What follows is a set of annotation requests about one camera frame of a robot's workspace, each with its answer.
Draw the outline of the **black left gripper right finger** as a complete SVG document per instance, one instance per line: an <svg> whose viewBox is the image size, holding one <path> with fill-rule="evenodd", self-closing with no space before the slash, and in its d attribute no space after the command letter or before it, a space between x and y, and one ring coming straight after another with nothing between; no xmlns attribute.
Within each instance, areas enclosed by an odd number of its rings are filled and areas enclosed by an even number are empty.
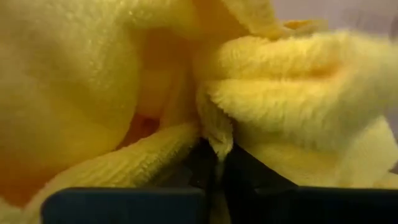
<svg viewBox="0 0 398 224"><path fill-rule="evenodd" d="M288 224L297 185L235 144L224 162L223 189L232 224Z"/></svg>

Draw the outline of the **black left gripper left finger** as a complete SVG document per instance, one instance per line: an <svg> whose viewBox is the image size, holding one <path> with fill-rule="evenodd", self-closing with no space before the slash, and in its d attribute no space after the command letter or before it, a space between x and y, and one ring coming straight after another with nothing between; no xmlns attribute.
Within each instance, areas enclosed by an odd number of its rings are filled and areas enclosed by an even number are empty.
<svg viewBox="0 0 398 224"><path fill-rule="evenodd" d="M155 215L160 224L209 224L217 158L201 139L175 170L157 186L164 192Z"/></svg>

